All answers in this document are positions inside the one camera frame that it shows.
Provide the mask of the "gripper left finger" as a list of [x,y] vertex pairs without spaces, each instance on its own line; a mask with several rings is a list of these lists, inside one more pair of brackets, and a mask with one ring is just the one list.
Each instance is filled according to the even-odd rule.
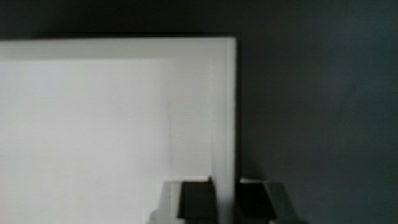
[[216,186],[212,177],[164,183],[159,207],[148,224],[216,224]]

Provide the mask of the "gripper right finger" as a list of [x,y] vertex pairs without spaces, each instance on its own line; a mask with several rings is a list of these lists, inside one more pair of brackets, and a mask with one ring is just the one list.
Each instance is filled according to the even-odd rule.
[[242,179],[237,204],[239,224],[306,224],[280,182]]

